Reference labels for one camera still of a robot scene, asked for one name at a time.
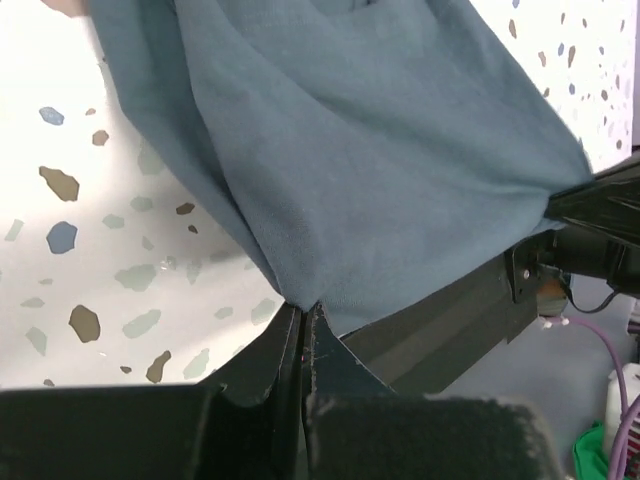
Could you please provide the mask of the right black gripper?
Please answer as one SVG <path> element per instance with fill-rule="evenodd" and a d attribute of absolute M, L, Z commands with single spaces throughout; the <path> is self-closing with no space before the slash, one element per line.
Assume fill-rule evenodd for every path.
<path fill-rule="evenodd" d="M 605 235 L 639 234 L 639 153 L 554 194 L 544 217 Z M 578 227 L 549 230 L 505 252 L 513 301 L 533 296 L 561 274 L 603 279 L 617 294 L 639 297 L 639 248 Z"/>

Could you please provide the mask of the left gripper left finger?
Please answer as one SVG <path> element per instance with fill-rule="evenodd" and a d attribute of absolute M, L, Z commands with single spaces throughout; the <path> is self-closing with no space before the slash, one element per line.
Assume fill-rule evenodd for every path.
<path fill-rule="evenodd" d="M 291 479 L 303 316 L 282 307 L 195 384 L 9 390 L 5 479 Z"/>

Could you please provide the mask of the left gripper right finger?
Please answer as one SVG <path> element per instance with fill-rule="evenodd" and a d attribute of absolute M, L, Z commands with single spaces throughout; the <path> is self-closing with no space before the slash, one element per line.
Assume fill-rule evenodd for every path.
<path fill-rule="evenodd" d="M 309 478 L 563 478 L 544 423 L 527 405 L 400 395 L 334 335 L 322 305 L 306 322 Z"/>

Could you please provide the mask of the slate blue t shirt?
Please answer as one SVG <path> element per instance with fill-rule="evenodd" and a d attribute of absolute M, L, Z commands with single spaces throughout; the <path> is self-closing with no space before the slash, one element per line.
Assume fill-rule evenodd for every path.
<path fill-rule="evenodd" d="M 93 1 L 119 104 L 289 303 L 346 334 L 591 179 L 467 1 Z"/>

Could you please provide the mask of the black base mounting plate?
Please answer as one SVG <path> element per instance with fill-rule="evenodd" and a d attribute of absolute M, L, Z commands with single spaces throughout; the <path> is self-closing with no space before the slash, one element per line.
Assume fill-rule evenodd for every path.
<path fill-rule="evenodd" d="M 436 394 L 537 316 L 541 268 L 500 255 L 420 302 L 343 338 L 401 394 Z"/>

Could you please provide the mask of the white bottle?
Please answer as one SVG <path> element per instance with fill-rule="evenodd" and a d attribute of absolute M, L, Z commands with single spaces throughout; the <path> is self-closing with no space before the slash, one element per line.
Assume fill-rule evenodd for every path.
<path fill-rule="evenodd" d="M 622 367 L 622 374 L 625 384 L 625 395 L 627 404 L 632 402 L 639 396 L 639 365 L 637 363 L 628 363 Z M 604 414 L 604 438 L 602 441 L 603 451 L 611 454 L 615 435 L 621 423 L 623 416 L 621 409 L 621 393 L 619 388 L 619 380 L 616 371 L 612 371 L 609 375 L 609 384 L 607 390 L 606 408 Z"/>

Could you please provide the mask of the green cloth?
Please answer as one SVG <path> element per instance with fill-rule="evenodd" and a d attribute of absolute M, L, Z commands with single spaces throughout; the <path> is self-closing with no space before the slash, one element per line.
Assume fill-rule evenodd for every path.
<path fill-rule="evenodd" d="M 594 422 L 573 444 L 575 478 L 605 480 L 609 470 L 608 457 L 603 453 L 604 426 Z"/>

